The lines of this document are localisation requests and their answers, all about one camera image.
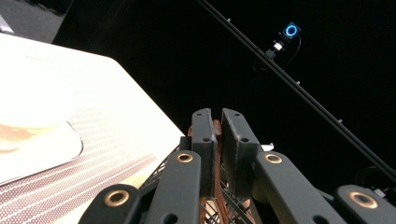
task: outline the cable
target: cable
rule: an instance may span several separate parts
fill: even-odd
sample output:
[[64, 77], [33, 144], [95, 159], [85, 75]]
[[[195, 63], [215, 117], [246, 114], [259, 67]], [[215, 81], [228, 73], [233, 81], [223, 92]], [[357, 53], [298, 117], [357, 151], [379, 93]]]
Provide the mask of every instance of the cable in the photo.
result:
[[376, 166], [369, 166], [358, 171], [358, 173], [355, 175], [355, 185], [361, 186], [363, 188], [367, 188], [365, 186], [366, 177], [377, 171], [379, 171], [379, 169]]
[[[256, 70], [256, 64], [257, 64], [258, 61], [259, 61], [259, 60], [256, 59], [256, 61], [254, 61], [254, 63], [253, 63], [253, 70], [254, 70], [255, 72], [258, 72], [258, 71]], [[261, 69], [262, 71], [266, 71], [266, 70], [267, 70], [266, 68], [262, 68], [262, 67], [260, 67], [260, 69]]]
[[301, 38], [300, 38], [300, 36], [298, 36], [298, 39], [299, 39], [299, 44], [298, 44], [296, 52], [294, 53], [294, 55], [290, 58], [290, 60], [288, 62], [286, 62], [285, 64], [281, 65], [280, 67], [282, 67], [282, 68], [286, 67], [289, 63], [291, 63], [291, 61], [293, 61], [293, 59], [296, 57], [296, 55], [300, 51], [300, 46], [301, 46]]

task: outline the table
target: table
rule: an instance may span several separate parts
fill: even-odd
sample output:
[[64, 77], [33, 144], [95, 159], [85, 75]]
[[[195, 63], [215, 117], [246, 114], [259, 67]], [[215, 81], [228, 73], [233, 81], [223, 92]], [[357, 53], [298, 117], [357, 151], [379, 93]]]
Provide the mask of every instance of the table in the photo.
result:
[[139, 187], [183, 135], [110, 58], [0, 34], [0, 62], [34, 62], [63, 78], [76, 96], [68, 122], [83, 143], [75, 160], [0, 186], [0, 223], [77, 223], [100, 190]]

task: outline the brass grommet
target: brass grommet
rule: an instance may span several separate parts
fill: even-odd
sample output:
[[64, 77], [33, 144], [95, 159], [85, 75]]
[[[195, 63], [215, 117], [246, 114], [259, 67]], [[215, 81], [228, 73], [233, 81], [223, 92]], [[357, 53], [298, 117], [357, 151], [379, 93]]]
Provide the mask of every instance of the brass grommet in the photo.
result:
[[372, 196], [365, 193], [352, 191], [349, 193], [349, 198], [352, 199], [354, 203], [365, 208], [374, 209], [378, 207], [378, 203], [376, 202], [376, 200]]
[[282, 162], [282, 158], [280, 158], [279, 156], [277, 156], [275, 154], [267, 154], [267, 155], [265, 155], [264, 158], [271, 163], [281, 163]]
[[188, 153], [183, 153], [177, 156], [177, 161], [179, 162], [190, 162], [192, 161], [192, 155]]
[[[114, 200], [115, 195], [120, 195], [121, 197], [117, 200]], [[129, 199], [129, 193], [128, 191], [124, 189], [116, 189], [110, 191], [106, 196], [105, 196], [105, 204], [107, 204], [110, 207], [117, 207], [122, 204], [124, 204], [126, 201]]]

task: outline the blue ring light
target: blue ring light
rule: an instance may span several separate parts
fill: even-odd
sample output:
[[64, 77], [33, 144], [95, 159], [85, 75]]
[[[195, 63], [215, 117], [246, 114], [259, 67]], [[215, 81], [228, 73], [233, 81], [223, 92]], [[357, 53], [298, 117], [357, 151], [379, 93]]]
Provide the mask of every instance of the blue ring light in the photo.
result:
[[286, 28], [285, 33], [286, 33], [286, 35], [292, 37], [297, 34], [297, 27], [295, 25], [290, 25], [290, 26], [288, 26], [288, 28]]

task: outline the circular hole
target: circular hole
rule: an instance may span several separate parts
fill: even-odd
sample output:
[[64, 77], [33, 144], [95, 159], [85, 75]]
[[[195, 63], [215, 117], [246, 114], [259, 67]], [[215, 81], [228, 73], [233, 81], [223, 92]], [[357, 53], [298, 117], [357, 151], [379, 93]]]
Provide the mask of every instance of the circular hole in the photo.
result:
[[317, 224], [329, 224], [329, 221], [321, 216], [314, 216], [314, 222]]
[[123, 198], [123, 193], [119, 192], [110, 196], [110, 201], [113, 203], [119, 202]]
[[349, 197], [350, 199], [352, 199], [353, 202], [362, 207], [371, 209], [378, 207], [378, 203], [376, 202], [376, 200], [367, 194], [352, 191], [349, 193]]
[[356, 195], [355, 198], [357, 201], [359, 201], [361, 203], [369, 203], [370, 202], [370, 199], [363, 195]]
[[117, 207], [126, 203], [128, 199], [128, 191], [124, 189], [112, 190], [105, 196], [105, 204], [110, 207]]
[[190, 162], [192, 161], [192, 155], [184, 153], [177, 156], [179, 162]]
[[265, 155], [264, 158], [271, 163], [281, 163], [282, 162], [282, 158], [280, 158], [279, 156], [274, 155], [274, 154], [267, 154], [267, 155]]
[[276, 156], [269, 156], [268, 160], [270, 160], [270, 161], [279, 161], [279, 158], [276, 157]]
[[177, 223], [177, 216], [175, 214], [168, 214], [163, 218], [163, 224]]
[[190, 157], [188, 156], [188, 155], [181, 155], [180, 156], [180, 159], [182, 160], [182, 161], [186, 161], [186, 160], [188, 160]]

